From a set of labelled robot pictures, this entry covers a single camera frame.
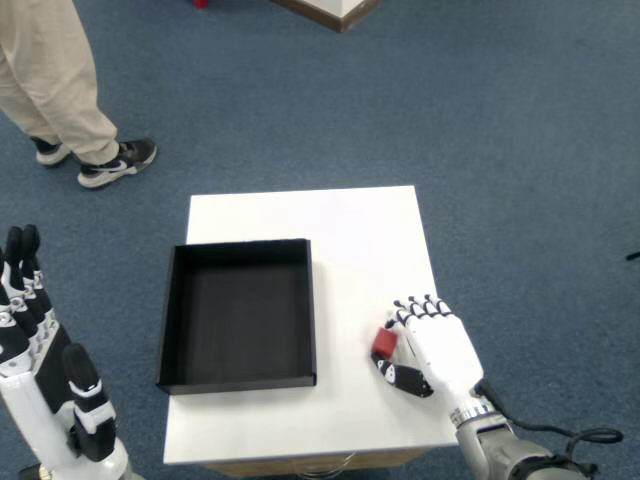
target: red block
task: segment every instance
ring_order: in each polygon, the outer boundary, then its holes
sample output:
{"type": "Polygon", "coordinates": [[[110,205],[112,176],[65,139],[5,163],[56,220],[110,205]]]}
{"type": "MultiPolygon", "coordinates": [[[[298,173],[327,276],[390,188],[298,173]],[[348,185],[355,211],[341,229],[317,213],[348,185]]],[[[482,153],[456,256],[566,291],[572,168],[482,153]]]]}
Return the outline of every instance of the red block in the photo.
{"type": "Polygon", "coordinates": [[[373,341],[371,351],[377,353],[381,357],[389,360],[398,343],[398,335],[386,328],[378,329],[376,339],[373,341]]]}

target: black box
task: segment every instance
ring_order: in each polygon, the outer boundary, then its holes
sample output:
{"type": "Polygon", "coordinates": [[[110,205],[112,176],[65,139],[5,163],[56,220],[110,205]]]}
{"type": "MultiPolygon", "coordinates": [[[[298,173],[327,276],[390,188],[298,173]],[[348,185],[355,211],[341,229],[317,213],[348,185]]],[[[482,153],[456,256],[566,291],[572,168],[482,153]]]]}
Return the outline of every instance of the black box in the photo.
{"type": "Polygon", "coordinates": [[[309,240],[175,247],[156,384],[172,395],[315,385],[309,240]]]}

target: shoe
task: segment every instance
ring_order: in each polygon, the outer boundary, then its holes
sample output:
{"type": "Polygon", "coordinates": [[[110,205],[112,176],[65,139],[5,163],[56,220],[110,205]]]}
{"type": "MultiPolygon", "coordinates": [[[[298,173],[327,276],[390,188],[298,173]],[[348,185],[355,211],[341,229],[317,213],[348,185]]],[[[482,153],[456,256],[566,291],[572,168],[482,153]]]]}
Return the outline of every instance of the shoe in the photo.
{"type": "Polygon", "coordinates": [[[124,175],[135,175],[146,168],[156,156],[153,140],[143,138],[120,143],[116,158],[102,165],[80,164],[78,182],[86,188],[98,188],[124,175]]]}
{"type": "Polygon", "coordinates": [[[36,161],[45,167],[51,167],[60,163],[71,153],[69,147],[63,143],[51,145],[41,138],[36,137],[31,137],[31,140],[36,144],[36,149],[38,150],[36,153],[36,161]]]}

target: white table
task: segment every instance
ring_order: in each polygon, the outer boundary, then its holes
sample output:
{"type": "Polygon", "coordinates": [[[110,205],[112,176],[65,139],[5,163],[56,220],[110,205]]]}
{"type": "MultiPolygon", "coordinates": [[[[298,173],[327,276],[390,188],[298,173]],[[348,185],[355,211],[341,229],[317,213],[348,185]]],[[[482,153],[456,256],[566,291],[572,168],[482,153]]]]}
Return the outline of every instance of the white table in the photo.
{"type": "Polygon", "coordinates": [[[191,198],[189,244],[285,238],[311,240],[318,384],[172,396],[165,463],[454,444],[437,395],[391,388],[369,359],[393,300],[435,293],[414,188],[191,198]]]}

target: leg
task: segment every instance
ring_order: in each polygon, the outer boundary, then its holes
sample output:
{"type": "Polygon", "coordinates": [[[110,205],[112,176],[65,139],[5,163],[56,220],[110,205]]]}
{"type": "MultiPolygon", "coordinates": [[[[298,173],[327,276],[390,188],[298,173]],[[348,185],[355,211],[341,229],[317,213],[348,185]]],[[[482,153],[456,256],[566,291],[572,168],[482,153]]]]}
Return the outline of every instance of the leg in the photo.
{"type": "Polygon", "coordinates": [[[0,110],[30,137],[38,137],[54,145],[60,143],[49,122],[44,119],[16,82],[2,48],[0,48],[0,110]]]}
{"type": "Polygon", "coordinates": [[[97,106],[93,55],[72,0],[3,0],[0,46],[62,143],[87,164],[115,158],[117,130],[97,106]]]}

